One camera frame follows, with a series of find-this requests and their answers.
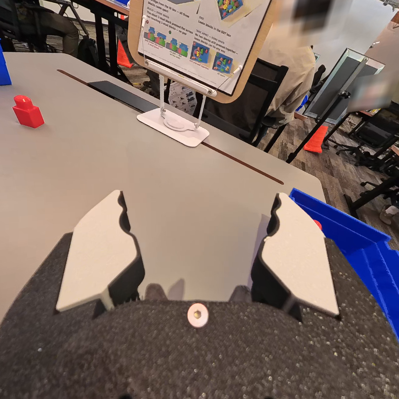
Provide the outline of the black office chair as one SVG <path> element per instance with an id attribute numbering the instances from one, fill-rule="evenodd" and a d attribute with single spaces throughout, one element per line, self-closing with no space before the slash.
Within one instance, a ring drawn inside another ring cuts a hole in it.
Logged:
<path id="1" fill-rule="evenodd" d="M 398 141 L 398 132 L 398 119 L 370 120 L 350 132 L 350 137 L 356 140 L 358 145 L 349 146 L 338 143 L 334 145 L 334 148 L 341 147 L 341 149 L 336 152 L 336 155 L 348 152 L 355 157 L 354 166 L 365 166 L 376 171 L 382 164 L 379 156 Z"/>

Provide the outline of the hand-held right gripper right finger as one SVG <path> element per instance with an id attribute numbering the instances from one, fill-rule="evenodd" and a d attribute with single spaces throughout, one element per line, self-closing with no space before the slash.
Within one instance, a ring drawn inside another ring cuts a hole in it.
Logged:
<path id="1" fill-rule="evenodd" d="M 320 226 L 287 194 L 276 194 L 266 236 L 250 274 L 253 302 L 280 309 L 301 321 L 300 306 L 340 315 Z"/>

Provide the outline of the black desk frame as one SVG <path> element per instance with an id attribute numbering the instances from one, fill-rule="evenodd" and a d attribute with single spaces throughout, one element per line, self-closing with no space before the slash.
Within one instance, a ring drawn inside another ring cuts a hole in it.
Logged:
<path id="1" fill-rule="evenodd" d="M 99 57 L 98 69 L 113 77 L 130 84 L 128 78 L 117 64 L 117 34 L 116 26 L 128 28 L 128 22 L 122 20 L 117 14 L 128 16 L 129 7 L 127 0 L 74 0 L 79 6 L 87 8 L 95 19 L 96 44 Z M 109 59 L 106 56 L 105 38 L 102 20 L 108 23 Z"/>

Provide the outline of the black tripod stand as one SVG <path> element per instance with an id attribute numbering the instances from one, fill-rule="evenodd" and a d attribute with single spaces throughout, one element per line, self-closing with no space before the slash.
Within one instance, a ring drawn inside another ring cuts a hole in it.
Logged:
<path id="1" fill-rule="evenodd" d="M 349 99 L 351 93 L 348 91 L 341 91 L 338 93 L 338 97 L 332 103 L 328 110 L 326 110 L 323 115 L 319 118 L 316 125 L 313 127 L 311 132 L 308 133 L 306 138 L 302 141 L 302 143 L 296 148 L 294 152 L 291 152 L 287 157 L 286 163 L 290 164 L 299 154 L 299 152 L 303 149 L 303 147 L 309 142 L 309 140 L 313 137 L 313 135 L 317 132 L 317 130 L 323 125 L 323 123 L 327 120 L 330 114 L 335 110 L 335 108 L 344 100 Z"/>

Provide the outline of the red single-stud building block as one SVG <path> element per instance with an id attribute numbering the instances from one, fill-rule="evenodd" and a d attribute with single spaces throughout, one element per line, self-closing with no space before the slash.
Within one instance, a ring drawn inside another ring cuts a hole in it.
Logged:
<path id="1" fill-rule="evenodd" d="M 17 95 L 14 97 L 14 101 L 13 111 L 21 125 L 38 128 L 44 124 L 41 111 L 39 107 L 33 104 L 31 98 L 25 95 Z"/>

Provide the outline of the black backpack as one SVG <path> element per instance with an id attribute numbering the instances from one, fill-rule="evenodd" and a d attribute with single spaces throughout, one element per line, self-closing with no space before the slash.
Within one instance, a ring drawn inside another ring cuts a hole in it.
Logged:
<path id="1" fill-rule="evenodd" d="M 91 65 L 94 68 L 99 67 L 99 56 L 94 39 L 89 36 L 83 36 L 78 44 L 77 59 Z"/>

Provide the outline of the white printed sheet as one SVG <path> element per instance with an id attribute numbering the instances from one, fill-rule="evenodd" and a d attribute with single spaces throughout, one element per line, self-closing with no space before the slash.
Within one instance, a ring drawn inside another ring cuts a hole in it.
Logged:
<path id="1" fill-rule="evenodd" d="M 170 84 L 168 101 L 169 105 L 189 115 L 193 115 L 197 106 L 195 91 L 178 82 Z"/>

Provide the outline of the blue plastic bin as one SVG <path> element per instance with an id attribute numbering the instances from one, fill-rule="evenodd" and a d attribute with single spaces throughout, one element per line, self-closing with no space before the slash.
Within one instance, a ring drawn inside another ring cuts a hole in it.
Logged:
<path id="1" fill-rule="evenodd" d="M 2 44 L 0 44 L 0 86 L 10 86 L 12 81 L 7 69 L 6 60 L 3 54 Z"/>
<path id="2" fill-rule="evenodd" d="M 296 188 L 289 197 L 318 221 L 366 285 L 399 338 L 399 253 L 391 237 Z"/>

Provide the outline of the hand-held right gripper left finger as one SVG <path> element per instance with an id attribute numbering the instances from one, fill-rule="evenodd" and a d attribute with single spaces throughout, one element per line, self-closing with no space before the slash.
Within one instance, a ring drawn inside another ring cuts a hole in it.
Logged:
<path id="1" fill-rule="evenodd" d="M 55 308 L 65 312 L 99 302 L 111 310 L 139 300 L 138 288 L 144 277 L 123 191 L 114 190 L 74 227 Z"/>

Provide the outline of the orange floor cone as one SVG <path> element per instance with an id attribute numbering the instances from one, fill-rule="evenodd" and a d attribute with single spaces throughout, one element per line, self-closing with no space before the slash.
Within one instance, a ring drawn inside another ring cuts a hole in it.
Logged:
<path id="1" fill-rule="evenodd" d="M 131 68 L 133 62 L 130 61 L 127 52 L 125 51 L 121 40 L 118 40 L 117 46 L 117 64 L 126 68 Z"/>
<path id="2" fill-rule="evenodd" d="M 312 135 L 310 140 L 304 145 L 303 149 L 308 152 L 321 154 L 322 153 L 322 143 L 328 132 L 328 126 L 322 125 L 317 129 L 317 131 Z"/>

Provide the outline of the printed instruction sheet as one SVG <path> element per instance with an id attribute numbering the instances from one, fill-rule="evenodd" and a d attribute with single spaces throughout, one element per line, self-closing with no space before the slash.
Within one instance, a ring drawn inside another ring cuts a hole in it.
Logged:
<path id="1" fill-rule="evenodd" d="M 143 1 L 138 54 L 233 96 L 271 1 Z"/>

